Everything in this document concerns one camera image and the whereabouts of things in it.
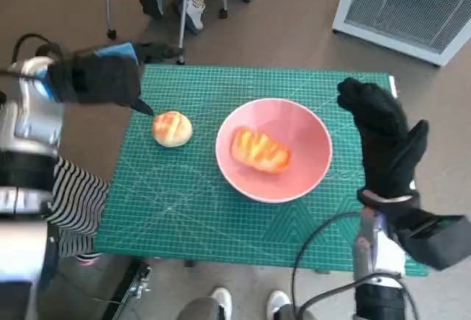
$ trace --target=brown floor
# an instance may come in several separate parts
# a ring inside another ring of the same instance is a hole
[[[191,64],[387,71],[394,74],[400,100],[410,120],[427,118],[431,122],[429,149],[418,172],[424,206],[440,213],[470,213],[471,155],[468,151],[471,120],[468,102],[471,97],[471,45],[468,43],[448,66],[438,69],[362,40],[334,35],[330,28],[338,1],[253,0],[246,4],[229,0],[230,15],[222,21],[217,19],[219,0],[209,0],[204,32],[198,38],[187,36],[187,61]],[[177,16],[169,13],[164,21],[156,24],[141,13],[138,0],[112,2],[113,22],[122,40],[176,43]],[[25,32],[39,32],[69,49],[107,42],[104,0],[0,0],[0,15],[0,63],[5,65],[15,39]],[[27,50],[23,53],[25,57],[31,56]],[[63,155],[110,179],[128,115],[127,110],[114,106],[70,108],[63,133]],[[157,277],[159,283],[155,284],[152,293],[156,300],[143,303],[146,310],[141,313],[148,315],[143,319],[156,319],[156,306],[159,306],[160,317],[172,318],[185,300],[201,295],[198,292],[202,289],[209,291],[221,280],[233,285],[235,296],[246,299],[243,310],[240,307],[235,310],[240,311],[238,317],[256,319],[262,314],[260,304],[266,296],[264,292],[275,286],[284,289],[287,286],[287,271],[276,268],[267,271],[251,266],[223,265],[218,266],[219,271],[215,274],[208,275],[207,266],[202,266],[201,275],[187,277],[179,272],[179,263],[169,261],[157,267],[161,267],[162,273],[160,278]],[[421,303],[424,319],[465,319],[465,314],[471,314],[467,296],[470,268],[471,263],[467,261],[426,280],[409,280]],[[305,296],[301,297],[306,298],[329,285],[338,285],[340,281],[336,280],[345,281],[348,277],[319,279],[306,275],[306,281],[300,285],[304,290],[301,294]],[[103,290],[103,284],[97,280],[108,284],[116,276],[111,272],[111,276],[102,279],[94,275],[77,276],[76,279],[88,284],[86,288],[90,292],[99,292]],[[261,295],[254,299],[244,296],[244,286],[249,284]],[[54,286],[56,291],[49,294],[47,300],[49,319],[92,319],[97,314],[95,303],[85,302],[73,291],[64,291],[65,285]],[[175,297],[170,301],[168,294],[175,294]],[[440,296],[446,296],[447,300],[436,301]],[[332,307],[319,310],[326,314],[325,319],[345,319],[353,311],[348,299],[343,305],[338,302],[328,304]]]

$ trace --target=table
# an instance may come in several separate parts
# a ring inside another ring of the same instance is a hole
[[[336,103],[345,77],[391,89],[389,74],[279,68],[150,65],[142,98],[157,113],[179,110],[194,125],[183,147],[166,149],[151,136],[153,118],[133,113],[97,238],[100,252],[292,266],[302,242],[325,219],[359,210],[364,184],[361,145],[351,115]],[[294,202],[267,205],[236,192],[221,175],[216,134],[229,113],[263,97],[312,109],[329,129],[333,160],[327,176]],[[302,267],[352,270],[358,219],[336,222],[305,252]],[[409,274],[426,268],[413,260]]]

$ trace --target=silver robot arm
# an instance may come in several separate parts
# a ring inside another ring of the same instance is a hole
[[[50,63],[48,57],[36,57],[13,64],[12,70],[37,74]],[[41,277],[57,261],[57,236],[42,215],[52,202],[64,104],[55,102],[41,81],[15,79],[4,89],[7,101],[0,107],[0,311],[11,314],[11,319],[36,320]]]
[[[361,211],[360,230],[353,244],[354,278],[385,272],[403,276],[406,254],[389,236],[386,218],[368,207]],[[405,320],[402,286],[392,278],[377,277],[355,289],[354,320]]]

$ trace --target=vent grille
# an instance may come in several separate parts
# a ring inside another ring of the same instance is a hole
[[[471,19],[471,0],[352,0],[345,22],[442,53]]]

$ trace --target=shoe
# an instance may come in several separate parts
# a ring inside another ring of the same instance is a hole
[[[203,5],[201,8],[195,7],[191,0],[187,0],[185,27],[188,31],[193,33],[193,35],[198,35],[203,29],[203,22],[201,21],[201,17],[205,11],[205,8],[206,5]],[[174,9],[179,15],[182,15],[182,0],[175,1]]]
[[[291,304],[291,300],[286,293],[282,291],[274,291],[270,294],[266,303],[266,320],[273,320],[273,315],[284,306]]]
[[[233,297],[230,295],[230,292],[226,288],[218,287],[210,297],[215,299],[224,308],[225,320],[230,320],[233,314]]]
[[[156,21],[163,17],[163,0],[139,0],[142,12]]]
[[[101,252],[91,252],[88,254],[77,255],[75,258],[81,266],[92,266],[98,262]]]

